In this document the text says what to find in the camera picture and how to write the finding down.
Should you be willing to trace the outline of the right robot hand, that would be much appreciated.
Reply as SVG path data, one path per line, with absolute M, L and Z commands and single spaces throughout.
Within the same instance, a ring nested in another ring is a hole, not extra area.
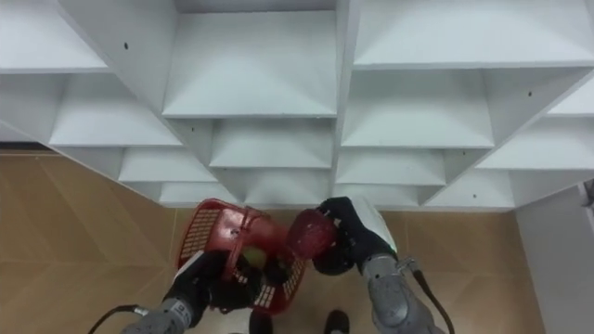
M 318 273 L 338 276 L 355 267 L 363 274 L 367 262 L 379 256 L 398 261 L 397 247 L 385 220 L 366 199 L 328 198 L 317 209 L 338 222 L 335 244 L 312 260 Z

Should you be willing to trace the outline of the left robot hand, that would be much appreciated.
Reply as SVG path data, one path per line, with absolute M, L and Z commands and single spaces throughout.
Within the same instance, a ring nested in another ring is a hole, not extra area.
M 235 311 L 251 307 L 261 293 L 263 272 L 239 257 L 240 273 L 247 279 L 223 279 L 228 250 L 211 250 L 202 253 L 184 270 L 176 274 L 164 300 L 176 299 L 190 310 L 188 327 L 194 328 L 208 307 Z

